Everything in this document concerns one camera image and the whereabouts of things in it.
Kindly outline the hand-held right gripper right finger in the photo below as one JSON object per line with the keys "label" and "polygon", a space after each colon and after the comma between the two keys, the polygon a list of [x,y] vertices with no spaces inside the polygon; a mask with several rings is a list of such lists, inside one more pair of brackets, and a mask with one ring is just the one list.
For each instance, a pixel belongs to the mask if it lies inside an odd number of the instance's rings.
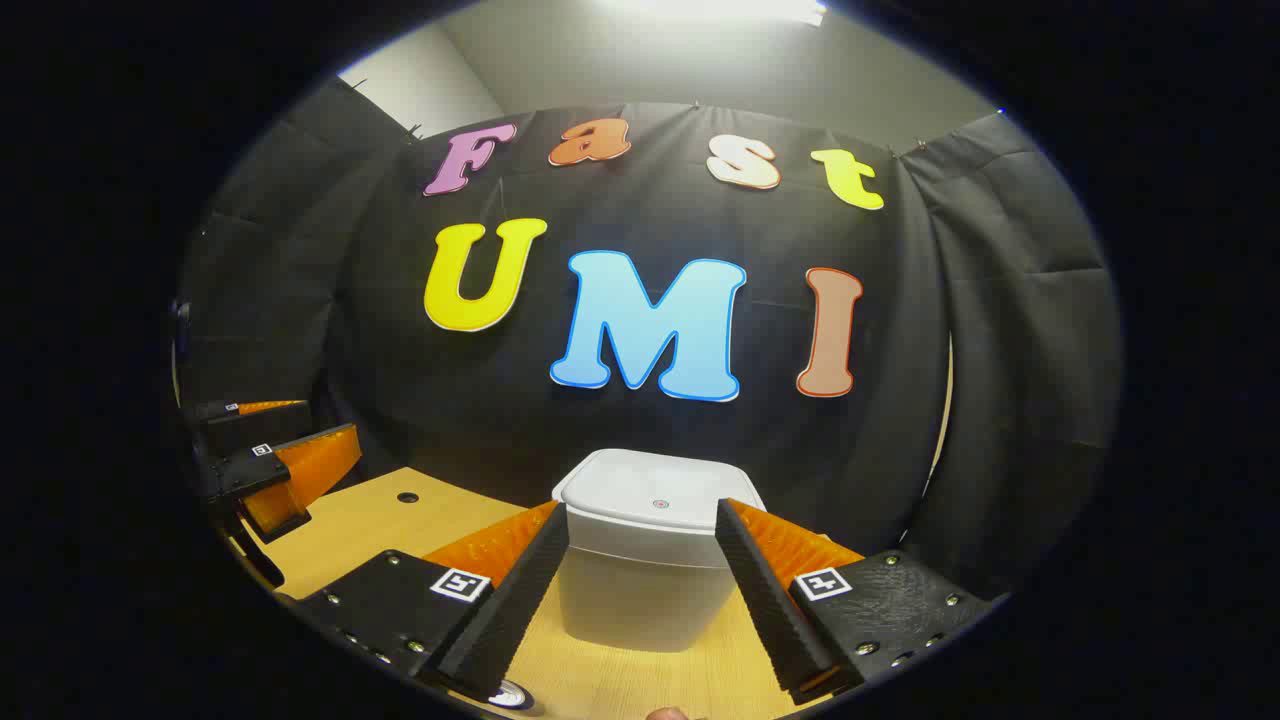
{"label": "hand-held right gripper right finger", "polygon": [[899,675],[995,607],[902,550],[864,556],[735,498],[718,502],[716,539],[797,705]]}

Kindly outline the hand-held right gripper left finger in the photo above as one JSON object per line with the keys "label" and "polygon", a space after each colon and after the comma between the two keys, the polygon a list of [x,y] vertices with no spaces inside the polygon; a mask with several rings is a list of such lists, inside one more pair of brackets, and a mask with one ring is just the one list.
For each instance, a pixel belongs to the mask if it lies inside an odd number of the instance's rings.
{"label": "hand-held right gripper left finger", "polygon": [[568,543],[567,507],[545,502],[424,556],[383,550],[300,598],[297,610],[411,682],[486,701]]}

